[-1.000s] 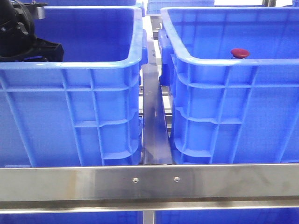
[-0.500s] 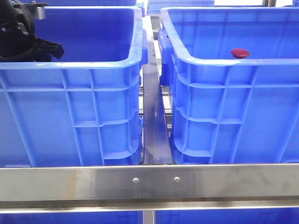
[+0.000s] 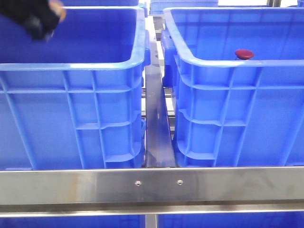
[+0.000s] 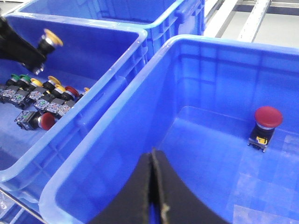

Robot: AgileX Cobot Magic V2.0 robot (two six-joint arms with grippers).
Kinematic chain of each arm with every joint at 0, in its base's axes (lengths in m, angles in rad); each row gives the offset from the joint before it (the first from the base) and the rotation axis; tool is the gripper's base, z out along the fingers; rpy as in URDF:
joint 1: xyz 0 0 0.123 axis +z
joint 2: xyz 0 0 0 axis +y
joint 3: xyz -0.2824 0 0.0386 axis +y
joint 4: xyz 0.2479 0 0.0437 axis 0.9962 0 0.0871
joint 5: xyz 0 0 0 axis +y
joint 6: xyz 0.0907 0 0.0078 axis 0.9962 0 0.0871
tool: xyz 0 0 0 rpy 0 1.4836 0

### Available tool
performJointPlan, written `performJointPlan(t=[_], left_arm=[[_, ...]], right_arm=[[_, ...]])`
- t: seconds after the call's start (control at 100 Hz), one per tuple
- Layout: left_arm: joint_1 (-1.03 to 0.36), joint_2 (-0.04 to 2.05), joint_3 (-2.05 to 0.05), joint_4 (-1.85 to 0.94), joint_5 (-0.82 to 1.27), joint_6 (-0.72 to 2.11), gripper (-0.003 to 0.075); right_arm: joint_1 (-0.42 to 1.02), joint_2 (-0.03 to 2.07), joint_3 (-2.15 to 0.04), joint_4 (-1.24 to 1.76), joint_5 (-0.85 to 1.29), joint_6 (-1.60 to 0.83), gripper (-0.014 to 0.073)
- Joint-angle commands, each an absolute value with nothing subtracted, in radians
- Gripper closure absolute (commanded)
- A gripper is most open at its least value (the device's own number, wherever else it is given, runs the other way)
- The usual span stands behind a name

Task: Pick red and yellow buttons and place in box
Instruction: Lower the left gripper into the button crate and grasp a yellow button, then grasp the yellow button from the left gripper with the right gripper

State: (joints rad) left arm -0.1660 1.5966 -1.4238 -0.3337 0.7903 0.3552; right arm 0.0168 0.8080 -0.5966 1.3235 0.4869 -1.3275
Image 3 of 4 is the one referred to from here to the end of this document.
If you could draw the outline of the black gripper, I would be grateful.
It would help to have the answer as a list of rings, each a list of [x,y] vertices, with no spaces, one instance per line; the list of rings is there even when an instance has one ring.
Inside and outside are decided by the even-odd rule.
[[[48,0],[2,0],[0,13],[22,26],[33,40],[46,40]]]

